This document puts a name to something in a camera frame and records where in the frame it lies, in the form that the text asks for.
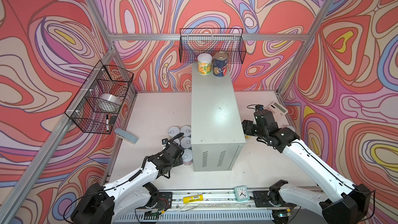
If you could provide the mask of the blue label tin can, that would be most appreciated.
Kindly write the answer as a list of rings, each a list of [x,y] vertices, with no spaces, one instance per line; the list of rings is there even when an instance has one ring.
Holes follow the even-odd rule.
[[[217,52],[213,58],[213,74],[217,77],[224,77],[227,73],[229,56],[226,52]]]

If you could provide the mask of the green orange peach can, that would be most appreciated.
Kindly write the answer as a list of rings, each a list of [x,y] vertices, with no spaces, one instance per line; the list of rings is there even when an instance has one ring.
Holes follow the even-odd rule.
[[[212,70],[212,56],[207,53],[198,55],[198,73],[209,75]]]

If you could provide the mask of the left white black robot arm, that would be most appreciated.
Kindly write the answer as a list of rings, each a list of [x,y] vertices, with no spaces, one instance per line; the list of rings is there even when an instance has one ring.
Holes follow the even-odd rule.
[[[159,153],[146,156],[140,168],[105,185],[90,186],[73,210],[73,224],[112,224],[138,208],[155,208],[162,212],[170,207],[166,198],[152,183],[159,177],[170,177],[174,167],[183,164],[184,149],[174,142]]]

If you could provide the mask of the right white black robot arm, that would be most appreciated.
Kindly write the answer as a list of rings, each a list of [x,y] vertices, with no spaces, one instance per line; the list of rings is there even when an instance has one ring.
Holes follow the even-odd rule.
[[[373,191],[364,184],[356,185],[332,169],[294,131],[279,128],[273,113],[263,105],[250,105],[249,108],[254,110],[254,120],[242,122],[244,134],[291,159],[323,191],[318,194],[281,179],[269,187],[266,196],[254,197],[255,201],[272,206],[304,207],[323,217],[328,224],[358,224],[367,220]]]

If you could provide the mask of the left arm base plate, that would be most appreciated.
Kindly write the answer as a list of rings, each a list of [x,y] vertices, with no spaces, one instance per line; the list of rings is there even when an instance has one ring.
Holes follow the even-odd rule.
[[[144,208],[167,210],[172,207],[173,193],[171,191],[159,192],[151,195]]]

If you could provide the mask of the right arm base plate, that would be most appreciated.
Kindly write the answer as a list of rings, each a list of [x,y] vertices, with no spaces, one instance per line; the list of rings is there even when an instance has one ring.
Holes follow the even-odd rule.
[[[285,202],[278,193],[271,191],[254,191],[250,199],[255,202],[256,207],[296,207],[295,204]]]

